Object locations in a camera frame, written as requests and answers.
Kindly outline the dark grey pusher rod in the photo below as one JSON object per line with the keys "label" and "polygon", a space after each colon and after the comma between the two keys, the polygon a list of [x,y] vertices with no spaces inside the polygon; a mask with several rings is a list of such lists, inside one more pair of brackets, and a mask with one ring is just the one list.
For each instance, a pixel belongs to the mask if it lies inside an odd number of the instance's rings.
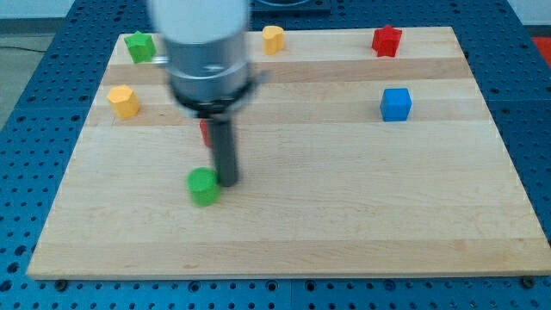
{"label": "dark grey pusher rod", "polygon": [[232,120],[229,118],[208,120],[207,130],[219,184],[223,187],[232,187],[239,178]]}

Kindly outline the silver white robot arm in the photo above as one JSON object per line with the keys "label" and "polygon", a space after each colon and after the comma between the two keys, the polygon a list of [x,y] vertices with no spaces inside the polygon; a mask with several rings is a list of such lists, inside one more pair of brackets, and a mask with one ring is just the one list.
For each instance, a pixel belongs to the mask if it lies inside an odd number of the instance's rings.
{"label": "silver white robot arm", "polygon": [[249,0],[150,0],[148,13],[164,43],[164,68],[173,96],[207,122],[218,182],[239,180],[232,116],[260,83],[247,45]]}

